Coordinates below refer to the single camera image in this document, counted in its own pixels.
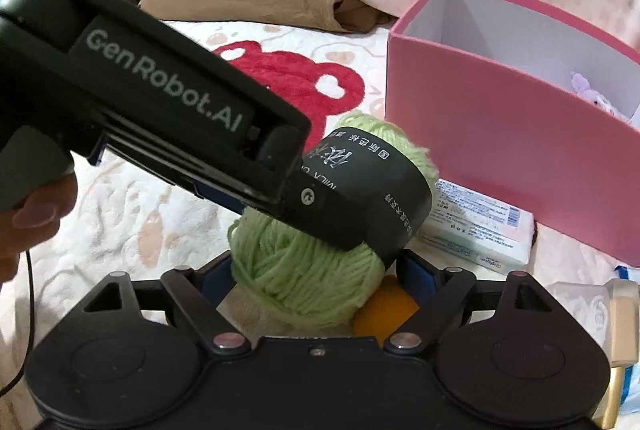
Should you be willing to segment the person left hand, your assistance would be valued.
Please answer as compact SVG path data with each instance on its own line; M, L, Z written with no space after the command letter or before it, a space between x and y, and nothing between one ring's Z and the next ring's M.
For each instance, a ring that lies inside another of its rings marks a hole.
M38 188L24 204L1 215L1 283L14 279L20 254L51 239L77 200L74 172Z

